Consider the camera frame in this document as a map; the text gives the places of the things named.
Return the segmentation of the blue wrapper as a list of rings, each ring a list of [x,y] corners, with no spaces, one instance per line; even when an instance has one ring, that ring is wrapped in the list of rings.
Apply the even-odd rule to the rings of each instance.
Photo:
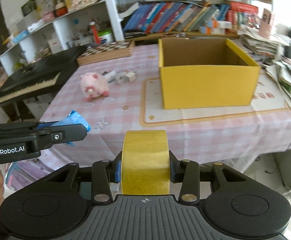
[[[89,125],[89,123],[76,111],[71,111],[64,119],[60,121],[52,122],[56,122],[54,125],[83,124],[86,127],[87,132],[91,130],[91,126]],[[63,144],[74,145],[74,142],[68,142]]]

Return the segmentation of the yellow tape roll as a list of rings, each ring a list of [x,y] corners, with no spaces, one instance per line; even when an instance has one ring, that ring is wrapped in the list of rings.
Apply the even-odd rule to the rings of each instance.
[[[169,194],[169,147],[164,130],[126,133],[122,150],[121,188],[125,195]]]

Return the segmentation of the pink plush pig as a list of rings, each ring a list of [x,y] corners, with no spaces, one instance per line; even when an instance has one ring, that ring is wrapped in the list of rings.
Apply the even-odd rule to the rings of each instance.
[[[106,78],[98,73],[85,73],[81,75],[81,91],[85,101],[91,101],[100,96],[109,96],[109,85]]]

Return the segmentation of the white tube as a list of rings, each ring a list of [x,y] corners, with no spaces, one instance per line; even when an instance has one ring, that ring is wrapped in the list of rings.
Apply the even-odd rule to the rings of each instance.
[[[110,83],[116,79],[117,73],[114,70],[112,70],[109,72],[105,71],[102,73],[102,75],[103,77],[105,77],[106,81]]]

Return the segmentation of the white charger cube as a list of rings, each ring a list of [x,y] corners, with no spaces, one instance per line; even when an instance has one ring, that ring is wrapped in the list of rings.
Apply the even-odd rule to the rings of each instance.
[[[125,72],[122,76],[123,82],[134,82],[137,79],[136,72]]]

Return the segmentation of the black electronic keyboard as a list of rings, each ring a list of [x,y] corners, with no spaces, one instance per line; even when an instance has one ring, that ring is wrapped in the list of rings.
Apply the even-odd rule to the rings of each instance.
[[[17,70],[0,88],[0,107],[58,92],[78,69],[77,58],[86,50],[86,46],[72,47]]]

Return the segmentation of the pink checkered tablecloth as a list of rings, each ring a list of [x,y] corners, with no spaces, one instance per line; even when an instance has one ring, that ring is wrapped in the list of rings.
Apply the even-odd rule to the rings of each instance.
[[[110,84],[110,95],[86,102],[81,76],[131,70],[133,82]],[[130,57],[80,66],[54,98],[43,121],[58,121],[77,111],[90,124],[86,138],[58,144],[41,154],[52,169],[77,162],[89,166],[113,159],[127,131],[163,129],[170,150],[180,159],[208,163],[223,159],[282,152],[291,148],[291,110],[277,84],[260,74],[252,103],[244,107],[165,110],[158,77],[158,47],[136,47]]]

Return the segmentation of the wooden chess board box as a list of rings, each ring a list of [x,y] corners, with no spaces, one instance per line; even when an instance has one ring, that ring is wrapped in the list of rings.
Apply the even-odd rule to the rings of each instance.
[[[133,53],[134,47],[134,41],[113,42],[97,47],[91,47],[77,58],[77,63],[80,66],[83,66],[96,62],[130,57]]]

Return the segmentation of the yellow cardboard box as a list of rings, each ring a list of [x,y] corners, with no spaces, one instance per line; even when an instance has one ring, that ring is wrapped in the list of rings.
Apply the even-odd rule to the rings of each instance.
[[[228,38],[162,38],[158,72],[164,109],[247,106],[259,64]]]

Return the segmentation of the red white glue bottle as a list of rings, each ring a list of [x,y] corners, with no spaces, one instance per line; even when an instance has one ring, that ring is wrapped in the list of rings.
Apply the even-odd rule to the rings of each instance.
[[[91,29],[91,32],[94,36],[94,41],[96,44],[101,44],[101,40],[98,36],[98,31],[97,31],[97,28],[96,28],[96,23],[94,21],[90,22],[90,29]]]

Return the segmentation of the white green lidded jar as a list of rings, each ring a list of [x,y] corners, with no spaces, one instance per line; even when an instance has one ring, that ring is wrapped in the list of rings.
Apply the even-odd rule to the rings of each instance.
[[[101,41],[101,44],[113,43],[115,41],[113,32],[111,29],[98,32],[98,37]]]

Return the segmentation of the orange white medicine box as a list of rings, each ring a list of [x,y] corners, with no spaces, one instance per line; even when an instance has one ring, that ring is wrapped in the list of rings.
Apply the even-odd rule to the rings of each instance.
[[[228,21],[208,20],[208,21],[206,21],[206,27],[231,29],[232,28],[232,23],[228,22]]]

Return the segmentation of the black power adapter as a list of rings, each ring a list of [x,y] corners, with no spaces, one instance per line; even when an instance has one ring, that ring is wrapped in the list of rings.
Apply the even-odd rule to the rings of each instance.
[[[284,57],[291,59],[291,46],[284,47]]]

